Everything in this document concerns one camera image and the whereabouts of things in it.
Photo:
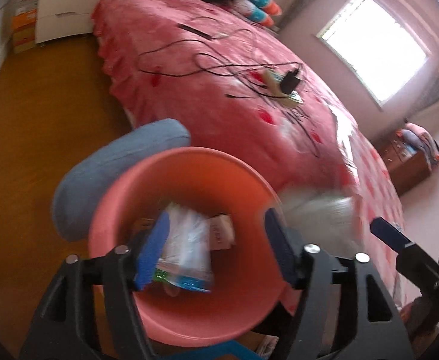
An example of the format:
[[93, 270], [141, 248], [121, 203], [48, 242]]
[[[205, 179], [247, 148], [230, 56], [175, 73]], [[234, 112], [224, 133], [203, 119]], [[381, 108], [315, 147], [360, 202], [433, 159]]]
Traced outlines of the right hand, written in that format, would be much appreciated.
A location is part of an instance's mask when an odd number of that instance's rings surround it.
[[435, 332], [439, 324], [439, 304], [428, 297], [417, 297], [401, 308], [400, 317], [410, 342]]

